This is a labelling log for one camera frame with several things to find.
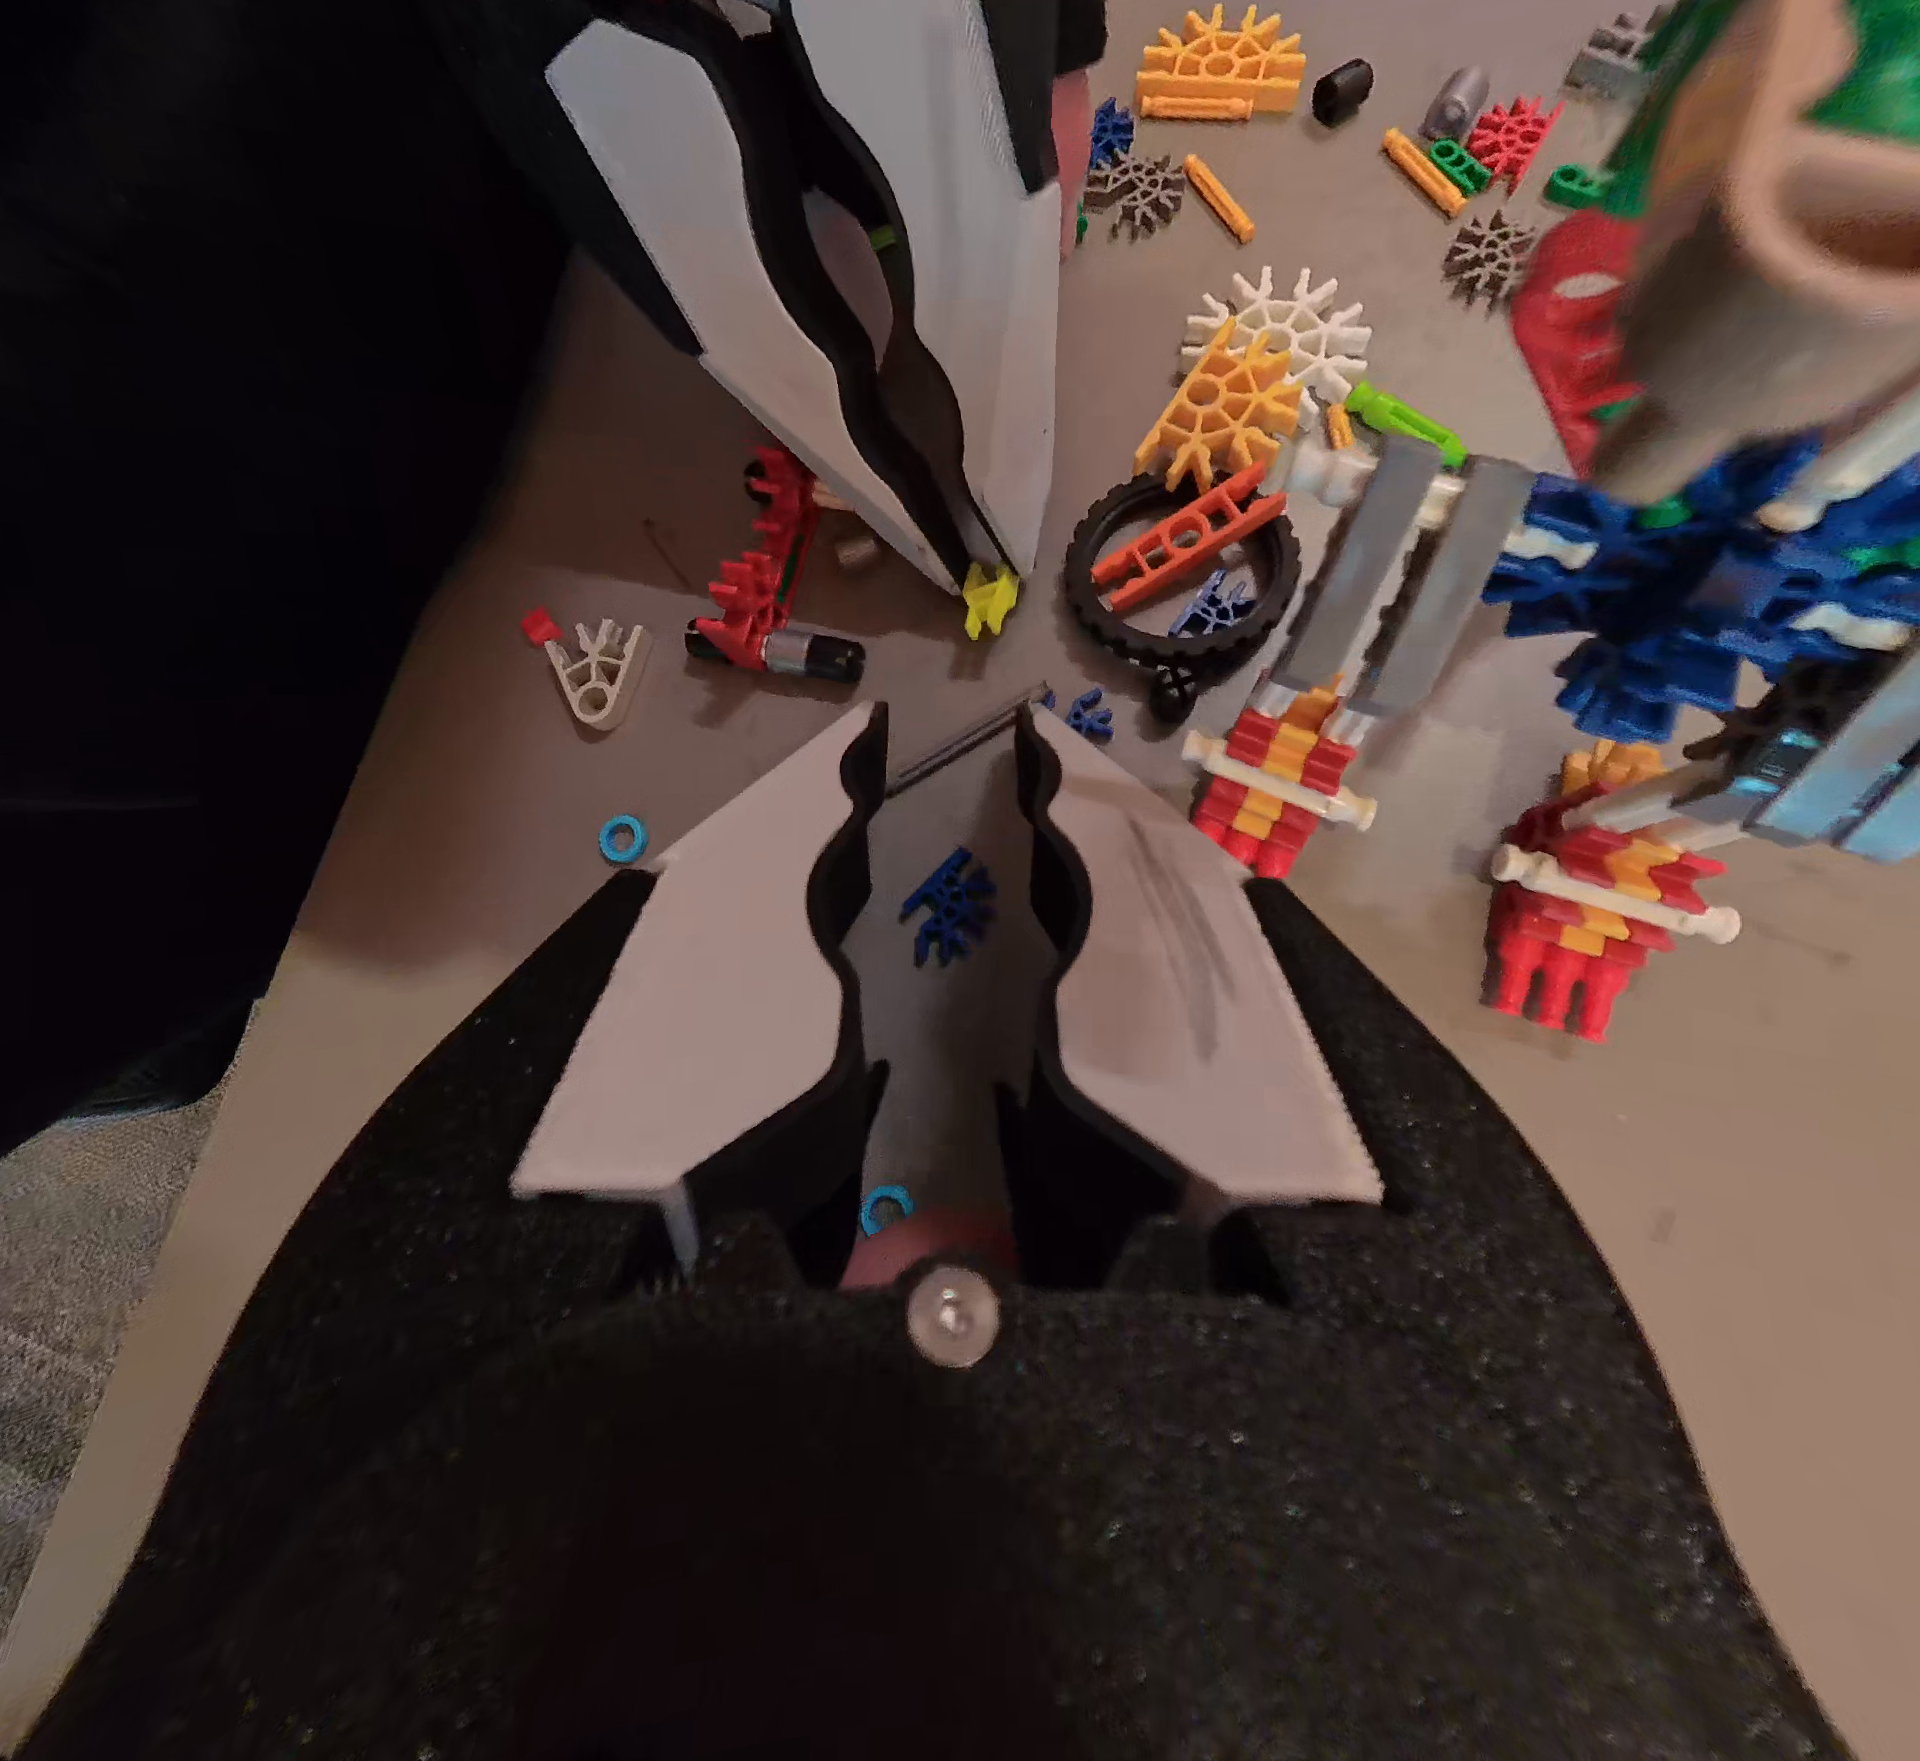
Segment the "short yellow rod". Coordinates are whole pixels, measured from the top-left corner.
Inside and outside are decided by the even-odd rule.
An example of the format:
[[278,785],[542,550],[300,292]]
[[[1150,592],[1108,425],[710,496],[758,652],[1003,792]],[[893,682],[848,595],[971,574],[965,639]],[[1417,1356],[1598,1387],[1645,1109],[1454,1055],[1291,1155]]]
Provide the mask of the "short yellow rod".
[[1181,172],[1192,194],[1196,194],[1220,226],[1236,239],[1236,244],[1251,244],[1258,233],[1255,222],[1236,194],[1218,178],[1212,164],[1200,153],[1188,151],[1181,156]]
[[1391,123],[1381,130],[1380,150],[1444,219],[1461,216],[1469,199],[1468,192],[1428,150]]

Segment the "person's left hand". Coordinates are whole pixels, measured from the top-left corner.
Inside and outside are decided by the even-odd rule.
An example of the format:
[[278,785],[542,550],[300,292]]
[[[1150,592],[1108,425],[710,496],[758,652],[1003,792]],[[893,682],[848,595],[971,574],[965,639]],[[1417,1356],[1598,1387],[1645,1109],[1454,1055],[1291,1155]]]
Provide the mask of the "person's left hand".
[[1050,132],[1060,182],[1060,261],[1078,247],[1078,216],[1092,164],[1092,75],[1088,67],[1057,73],[1050,94]]

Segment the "red connector strip with rods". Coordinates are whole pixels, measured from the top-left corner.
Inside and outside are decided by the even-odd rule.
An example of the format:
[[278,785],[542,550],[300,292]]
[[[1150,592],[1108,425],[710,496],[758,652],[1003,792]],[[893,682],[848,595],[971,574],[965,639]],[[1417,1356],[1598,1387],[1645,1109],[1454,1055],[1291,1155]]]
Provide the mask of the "red connector strip with rods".
[[852,639],[792,625],[792,601],[819,520],[815,476],[780,446],[761,446],[743,471],[756,545],[721,563],[708,587],[716,611],[683,627],[683,652],[697,663],[858,686],[865,650]]

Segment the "yellow fan connector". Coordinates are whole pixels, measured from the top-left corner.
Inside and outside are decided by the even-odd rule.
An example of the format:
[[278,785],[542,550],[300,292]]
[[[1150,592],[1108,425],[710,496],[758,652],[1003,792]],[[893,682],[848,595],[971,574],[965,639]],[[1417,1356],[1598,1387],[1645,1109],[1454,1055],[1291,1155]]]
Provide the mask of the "yellow fan connector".
[[1236,323],[1212,334],[1133,454],[1133,476],[1161,474],[1167,490],[1190,480],[1200,495],[1261,469],[1299,422],[1302,387],[1286,348],[1269,352],[1255,330],[1236,348]]

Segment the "white snowflake connector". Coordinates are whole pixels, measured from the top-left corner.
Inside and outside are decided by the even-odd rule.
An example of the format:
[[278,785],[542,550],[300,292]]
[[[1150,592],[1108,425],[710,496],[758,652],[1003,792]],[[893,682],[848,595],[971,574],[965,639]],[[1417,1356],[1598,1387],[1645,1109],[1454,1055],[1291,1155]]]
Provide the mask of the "white snowflake connector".
[[1337,305],[1334,279],[1318,283],[1306,266],[1290,289],[1273,279],[1269,266],[1254,280],[1236,272],[1226,298],[1204,295],[1202,308],[1186,321],[1179,372],[1188,372],[1213,334],[1232,323],[1228,344],[1236,354],[1264,334],[1266,354],[1288,356],[1288,378],[1302,389],[1302,415],[1312,418],[1321,405],[1344,405],[1365,378],[1374,333],[1360,321],[1361,305]]

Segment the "thin grey metal rod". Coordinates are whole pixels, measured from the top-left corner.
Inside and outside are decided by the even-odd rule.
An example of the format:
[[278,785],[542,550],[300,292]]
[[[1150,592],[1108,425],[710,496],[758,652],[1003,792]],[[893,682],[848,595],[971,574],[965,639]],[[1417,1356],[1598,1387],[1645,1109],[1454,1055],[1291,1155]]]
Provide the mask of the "thin grey metal rod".
[[1054,690],[1045,682],[1037,682],[1020,690],[1011,698],[995,704],[995,708],[982,719],[970,722],[958,734],[942,741],[937,746],[909,761],[900,770],[887,774],[881,797],[896,798],[907,789],[921,786],[923,781],[975,753],[998,734],[1009,731],[1024,711],[1031,708],[1033,704],[1051,707],[1051,703]]

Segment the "black rubber tyre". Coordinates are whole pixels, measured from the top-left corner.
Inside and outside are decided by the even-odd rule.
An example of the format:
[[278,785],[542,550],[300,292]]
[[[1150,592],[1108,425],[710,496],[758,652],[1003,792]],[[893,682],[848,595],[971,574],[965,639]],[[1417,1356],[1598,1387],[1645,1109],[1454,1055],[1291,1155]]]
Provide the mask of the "black rubber tyre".
[[[1160,663],[1186,663],[1200,679],[1209,679],[1258,648],[1291,602],[1302,577],[1302,554],[1288,510],[1278,523],[1226,549],[1215,563],[1196,570],[1161,599],[1128,614],[1115,616],[1108,611],[1094,595],[1090,578],[1099,539],[1105,539],[1103,549],[1115,549],[1193,495],[1197,490],[1192,482],[1167,490],[1158,476],[1139,476],[1110,490],[1092,505],[1068,541],[1061,589],[1073,621],[1094,643],[1120,659],[1150,671]],[[1250,625],[1215,640],[1169,639],[1167,628],[1177,619],[1173,602],[1192,596],[1222,567],[1244,570],[1259,589]]]

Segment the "lime green rod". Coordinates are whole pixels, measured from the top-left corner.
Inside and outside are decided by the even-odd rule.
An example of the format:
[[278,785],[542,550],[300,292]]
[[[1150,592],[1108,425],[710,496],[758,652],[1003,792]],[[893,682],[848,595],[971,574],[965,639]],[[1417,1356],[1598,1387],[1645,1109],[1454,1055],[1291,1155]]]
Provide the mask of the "lime green rod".
[[1468,449],[1456,431],[1369,380],[1356,382],[1344,407],[1351,421],[1375,434],[1415,439],[1437,449],[1446,471],[1457,472],[1468,460]]

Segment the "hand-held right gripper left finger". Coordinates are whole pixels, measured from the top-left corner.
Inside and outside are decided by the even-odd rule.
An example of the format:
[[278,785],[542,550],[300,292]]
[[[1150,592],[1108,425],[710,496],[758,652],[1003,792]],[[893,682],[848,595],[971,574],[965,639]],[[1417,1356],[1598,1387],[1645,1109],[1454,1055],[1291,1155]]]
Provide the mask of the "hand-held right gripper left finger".
[[646,863],[650,888],[511,1172],[516,1197],[716,1199],[772,1172],[839,1070],[860,1070],[846,943],[871,891],[887,711],[852,703]]

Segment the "yellow half-circle connector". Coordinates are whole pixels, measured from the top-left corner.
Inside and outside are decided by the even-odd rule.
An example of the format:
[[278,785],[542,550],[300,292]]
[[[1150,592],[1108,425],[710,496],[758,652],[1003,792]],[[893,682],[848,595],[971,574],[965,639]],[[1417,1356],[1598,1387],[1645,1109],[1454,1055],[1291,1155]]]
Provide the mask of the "yellow half-circle connector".
[[1223,4],[1188,10],[1142,50],[1133,110],[1146,118],[1245,119],[1295,107],[1306,57],[1299,34],[1280,14],[1248,6],[1232,19]]

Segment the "tan triangular connector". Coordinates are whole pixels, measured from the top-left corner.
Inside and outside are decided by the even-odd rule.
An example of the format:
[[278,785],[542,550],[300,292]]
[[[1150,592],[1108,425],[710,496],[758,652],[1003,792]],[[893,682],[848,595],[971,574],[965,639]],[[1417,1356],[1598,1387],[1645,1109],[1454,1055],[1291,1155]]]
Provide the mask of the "tan triangular connector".
[[622,627],[604,619],[596,628],[577,625],[574,645],[565,645],[562,627],[548,623],[540,646],[574,720],[609,732],[623,719],[643,677],[651,636],[642,625]]

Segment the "grey snowflake connector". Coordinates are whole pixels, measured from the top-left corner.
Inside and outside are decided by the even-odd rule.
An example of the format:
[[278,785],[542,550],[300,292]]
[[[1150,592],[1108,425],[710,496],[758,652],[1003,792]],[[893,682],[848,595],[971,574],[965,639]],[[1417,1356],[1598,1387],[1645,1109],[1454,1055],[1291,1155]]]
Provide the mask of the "grey snowflake connector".
[[1503,210],[1468,219],[1452,236],[1442,277],[1468,302],[1505,305],[1534,258],[1542,228]]
[[1111,239],[1146,239],[1167,226],[1184,206],[1188,174],[1167,156],[1125,151],[1092,166],[1084,184],[1090,213],[1108,221]]

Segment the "grey fan connector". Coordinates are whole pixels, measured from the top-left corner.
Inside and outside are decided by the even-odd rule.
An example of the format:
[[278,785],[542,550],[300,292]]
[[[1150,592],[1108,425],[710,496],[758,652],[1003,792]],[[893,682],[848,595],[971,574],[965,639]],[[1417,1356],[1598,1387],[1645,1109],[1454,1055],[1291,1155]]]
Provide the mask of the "grey fan connector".
[[1567,94],[1634,101],[1643,96],[1650,71],[1642,51],[1655,32],[1658,17],[1620,14],[1598,24],[1574,54],[1559,87]]

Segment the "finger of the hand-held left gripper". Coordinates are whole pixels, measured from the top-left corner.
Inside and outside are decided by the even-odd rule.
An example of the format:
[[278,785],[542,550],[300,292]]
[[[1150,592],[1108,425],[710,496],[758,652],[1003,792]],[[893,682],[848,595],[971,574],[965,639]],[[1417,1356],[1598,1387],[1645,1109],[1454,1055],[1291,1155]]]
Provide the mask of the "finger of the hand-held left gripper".
[[796,158],[752,60],[717,19],[659,25],[654,36],[587,19],[549,60],[548,85],[705,372],[956,592],[963,534],[814,247]]
[[783,0],[814,80],[874,158],[911,323],[951,389],[960,476],[1014,565],[1051,486],[1060,191],[1028,191],[982,0]]

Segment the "red snowflake connector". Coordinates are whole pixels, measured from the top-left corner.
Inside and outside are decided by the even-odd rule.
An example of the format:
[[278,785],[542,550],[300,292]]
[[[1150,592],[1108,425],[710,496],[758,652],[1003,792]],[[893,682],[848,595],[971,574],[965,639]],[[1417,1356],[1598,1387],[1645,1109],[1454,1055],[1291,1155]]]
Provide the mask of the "red snowflake connector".
[[1564,101],[1545,107],[1540,96],[1496,101],[1476,115],[1466,150],[1488,170],[1490,182],[1502,182],[1514,194],[1564,110]]

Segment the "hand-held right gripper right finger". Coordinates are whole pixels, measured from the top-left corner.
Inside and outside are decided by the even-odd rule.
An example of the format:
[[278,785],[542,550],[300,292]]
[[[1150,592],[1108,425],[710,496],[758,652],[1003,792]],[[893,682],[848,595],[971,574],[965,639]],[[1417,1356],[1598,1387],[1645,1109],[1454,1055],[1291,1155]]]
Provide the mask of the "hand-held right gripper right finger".
[[1054,951],[1036,1066],[1176,1188],[1384,1197],[1245,873],[1056,713],[1016,725],[1028,901]]

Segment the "colourful construction toy robot figure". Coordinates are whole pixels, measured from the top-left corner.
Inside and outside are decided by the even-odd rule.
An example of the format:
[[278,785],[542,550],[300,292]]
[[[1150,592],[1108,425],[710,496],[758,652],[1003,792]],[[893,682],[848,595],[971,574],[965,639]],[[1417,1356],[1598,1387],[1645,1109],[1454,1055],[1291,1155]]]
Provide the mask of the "colourful construction toy robot figure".
[[1421,704],[1472,602],[1567,636],[1588,741],[1488,860],[1486,998],[1603,1040],[1650,957],[1728,943],[1715,851],[1915,854],[1915,0],[1675,0],[1505,302],[1571,476],[1421,441],[1281,442],[1339,514],[1190,822],[1259,880],[1360,829],[1363,734]]

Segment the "orange ladder connector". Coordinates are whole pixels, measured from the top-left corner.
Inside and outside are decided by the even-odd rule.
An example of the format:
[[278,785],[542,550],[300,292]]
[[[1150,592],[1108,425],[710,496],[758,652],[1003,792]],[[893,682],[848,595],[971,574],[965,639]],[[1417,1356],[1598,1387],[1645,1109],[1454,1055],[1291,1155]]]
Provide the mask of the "orange ladder connector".
[[1115,549],[1095,543],[1088,569],[1094,595],[1115,616],[1161,599],[1244,537],[1284,518],[1288,495],[1268,489],[1268,471],[1248,466],[1181,501]]

